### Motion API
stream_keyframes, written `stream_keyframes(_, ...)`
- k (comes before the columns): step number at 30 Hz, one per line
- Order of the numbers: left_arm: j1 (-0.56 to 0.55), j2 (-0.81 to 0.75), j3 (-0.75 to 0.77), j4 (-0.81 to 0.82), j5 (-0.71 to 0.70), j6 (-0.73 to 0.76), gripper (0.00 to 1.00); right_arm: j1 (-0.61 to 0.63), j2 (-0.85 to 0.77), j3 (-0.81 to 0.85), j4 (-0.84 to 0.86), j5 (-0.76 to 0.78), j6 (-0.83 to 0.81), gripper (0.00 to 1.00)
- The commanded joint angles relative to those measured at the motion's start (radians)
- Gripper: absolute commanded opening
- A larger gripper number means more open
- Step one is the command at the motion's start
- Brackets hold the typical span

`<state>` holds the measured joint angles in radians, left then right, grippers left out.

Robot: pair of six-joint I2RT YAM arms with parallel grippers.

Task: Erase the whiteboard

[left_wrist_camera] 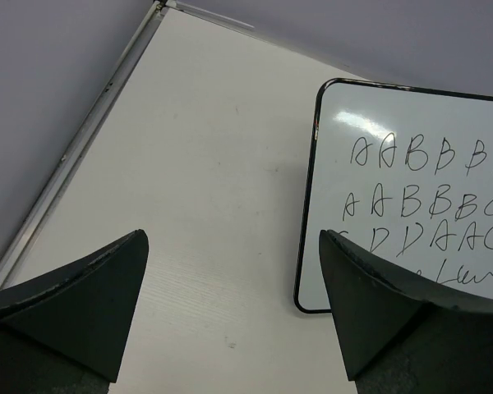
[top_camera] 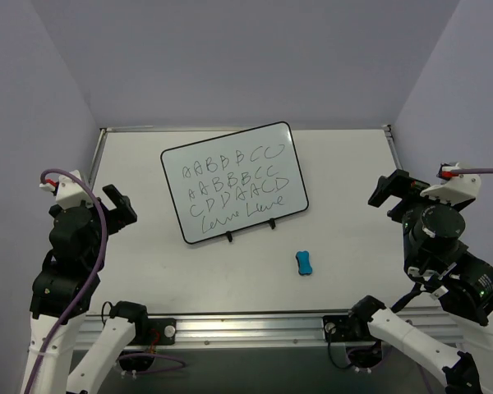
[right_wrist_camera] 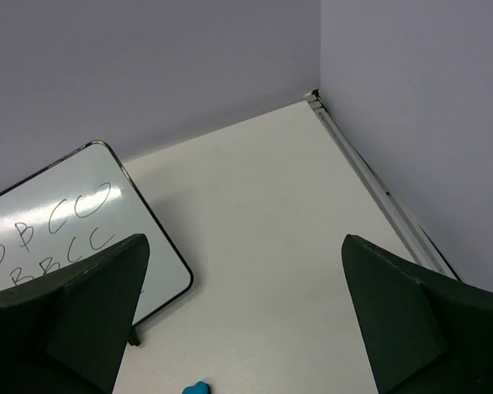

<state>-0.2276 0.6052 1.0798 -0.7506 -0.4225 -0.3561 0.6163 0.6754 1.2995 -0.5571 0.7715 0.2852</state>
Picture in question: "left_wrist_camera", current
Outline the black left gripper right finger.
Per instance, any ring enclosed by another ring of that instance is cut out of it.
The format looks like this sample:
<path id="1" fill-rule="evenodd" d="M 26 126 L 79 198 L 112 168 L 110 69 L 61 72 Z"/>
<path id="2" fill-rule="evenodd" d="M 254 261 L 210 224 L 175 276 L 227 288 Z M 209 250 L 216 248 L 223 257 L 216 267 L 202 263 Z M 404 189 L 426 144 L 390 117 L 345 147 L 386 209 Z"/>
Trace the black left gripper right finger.
<path id="1" fill-rule="evenodd" d="M 433 282 L 336 231 L 319 256 L 348 379 L 360 393 L 493 393 L 493 300 Z"/>

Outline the white whiteboard black frame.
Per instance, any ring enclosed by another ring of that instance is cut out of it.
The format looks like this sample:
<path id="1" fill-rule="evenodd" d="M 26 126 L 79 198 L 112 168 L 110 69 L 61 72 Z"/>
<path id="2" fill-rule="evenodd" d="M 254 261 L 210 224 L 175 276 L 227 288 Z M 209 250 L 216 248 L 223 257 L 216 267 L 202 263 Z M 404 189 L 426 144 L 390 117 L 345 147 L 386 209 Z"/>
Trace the white whiteboard black frame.
<path id="1" fill-rule="evenodd" d="M 316 95 L 293 294 L 306 314 L 329 309 L 323 230 L 493 299 L 493 97 L 326 81 Z"/>

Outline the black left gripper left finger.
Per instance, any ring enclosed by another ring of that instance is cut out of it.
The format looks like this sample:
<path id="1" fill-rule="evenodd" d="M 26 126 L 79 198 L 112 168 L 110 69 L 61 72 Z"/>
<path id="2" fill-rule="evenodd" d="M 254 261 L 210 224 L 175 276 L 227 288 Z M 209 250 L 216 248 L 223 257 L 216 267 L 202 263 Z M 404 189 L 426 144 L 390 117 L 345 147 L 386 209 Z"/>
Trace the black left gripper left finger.
<path id="1" fill-rule="evenodd" d="M 0 393 L 108 392 L 148 255 L 148 236 L 136 230 L 0 290 Z"/>

